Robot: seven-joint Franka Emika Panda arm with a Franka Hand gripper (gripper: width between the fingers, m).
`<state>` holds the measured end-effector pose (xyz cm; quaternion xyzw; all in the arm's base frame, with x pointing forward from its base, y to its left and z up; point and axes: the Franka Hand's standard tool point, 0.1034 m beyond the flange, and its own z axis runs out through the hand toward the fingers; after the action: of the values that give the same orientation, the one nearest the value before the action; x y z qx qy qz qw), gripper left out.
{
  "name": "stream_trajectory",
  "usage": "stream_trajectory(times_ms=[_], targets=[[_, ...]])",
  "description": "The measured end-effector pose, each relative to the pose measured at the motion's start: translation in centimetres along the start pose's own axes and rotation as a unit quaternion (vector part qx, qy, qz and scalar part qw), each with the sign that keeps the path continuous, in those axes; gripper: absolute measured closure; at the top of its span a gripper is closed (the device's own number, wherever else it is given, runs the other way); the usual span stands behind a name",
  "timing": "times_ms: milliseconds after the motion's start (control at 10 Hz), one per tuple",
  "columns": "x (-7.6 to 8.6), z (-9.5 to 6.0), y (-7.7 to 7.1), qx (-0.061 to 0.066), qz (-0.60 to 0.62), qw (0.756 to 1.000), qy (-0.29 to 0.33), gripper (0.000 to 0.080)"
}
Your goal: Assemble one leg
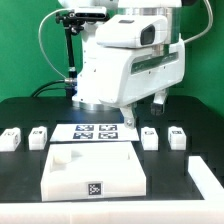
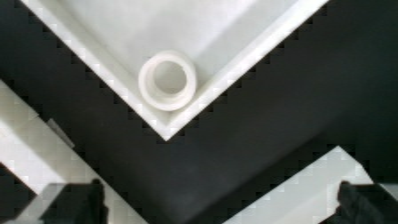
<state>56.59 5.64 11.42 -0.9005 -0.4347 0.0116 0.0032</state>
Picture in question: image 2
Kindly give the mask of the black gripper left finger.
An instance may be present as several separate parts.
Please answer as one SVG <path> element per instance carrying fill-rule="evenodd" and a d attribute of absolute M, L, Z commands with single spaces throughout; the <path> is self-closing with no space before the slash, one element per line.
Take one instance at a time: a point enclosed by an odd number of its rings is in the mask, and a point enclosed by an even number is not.
<path fill-rule="evenodd" d="M 104 187 L 97 179 L 62 187 L 38 220 L 42 224 L 106 224 Z"/>

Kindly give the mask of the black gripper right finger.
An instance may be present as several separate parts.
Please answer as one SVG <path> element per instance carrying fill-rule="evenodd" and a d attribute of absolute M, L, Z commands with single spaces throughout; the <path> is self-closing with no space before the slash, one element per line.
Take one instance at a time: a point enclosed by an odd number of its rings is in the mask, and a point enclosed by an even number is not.
<path fill-rule="evenodd" d="M 398 224 L 398 199 L 378 184 L 342 181 L 332 224 Z"/>

